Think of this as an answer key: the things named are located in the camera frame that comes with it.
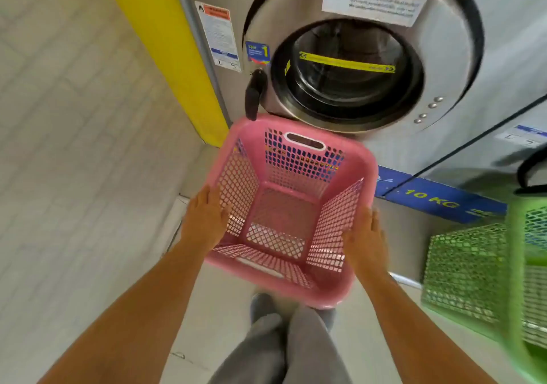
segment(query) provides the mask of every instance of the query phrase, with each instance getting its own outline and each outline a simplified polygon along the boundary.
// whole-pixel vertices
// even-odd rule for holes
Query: green laundry basket
[[[547,185],[526,183],[547,149],[534,155],[504,220],[432,237],[422,304],[498,340],[523,375],[547,384]]]

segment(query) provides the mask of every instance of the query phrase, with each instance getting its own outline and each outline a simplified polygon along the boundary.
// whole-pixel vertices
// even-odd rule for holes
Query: pink laundry basket
[[[360,143],[268,114],[232,126],[207,182],[233,204],[207,261],[317,308],[349,292],[342,230],[373,202],[378,166]]]

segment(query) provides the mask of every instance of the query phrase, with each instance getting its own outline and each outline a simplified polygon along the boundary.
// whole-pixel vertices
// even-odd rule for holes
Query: person's left hand
[[[224,236],[231,211],[231,204],[221,207],[220,187],[205,185],[188,204],[180,244],[206,254]]]

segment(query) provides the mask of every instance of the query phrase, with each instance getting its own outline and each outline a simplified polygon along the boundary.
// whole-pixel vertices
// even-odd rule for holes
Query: yellow pillar
[[[116,0],[202,139],[221,146],[228,126],[179,0]]]

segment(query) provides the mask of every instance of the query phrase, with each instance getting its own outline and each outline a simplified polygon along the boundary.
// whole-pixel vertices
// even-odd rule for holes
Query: washing machine door opening
[[[413,49],[370,21],[320,21],[288,37],[271,66],[278,96],[332,123],[386,125],[413,108],[423,67]]]

